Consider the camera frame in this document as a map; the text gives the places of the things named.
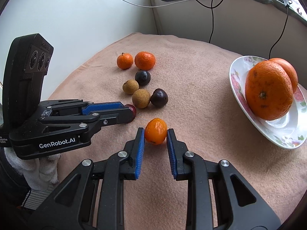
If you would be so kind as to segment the left hand white glove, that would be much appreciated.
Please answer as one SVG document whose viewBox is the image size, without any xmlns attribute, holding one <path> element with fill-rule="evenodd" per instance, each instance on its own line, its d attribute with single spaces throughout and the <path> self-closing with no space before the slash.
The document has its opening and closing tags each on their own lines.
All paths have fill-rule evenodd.
<svg viewBox="0 0 307 230">
<path fill-rule="evenodd" d="M 4 153 L 8 163 L 25 178 L 31 189 L 46 191 L 50 184 L 59 182 L 57 165 L 61 154 L 22 160 L 12 148 L 4 148 Z"/>
</svg>

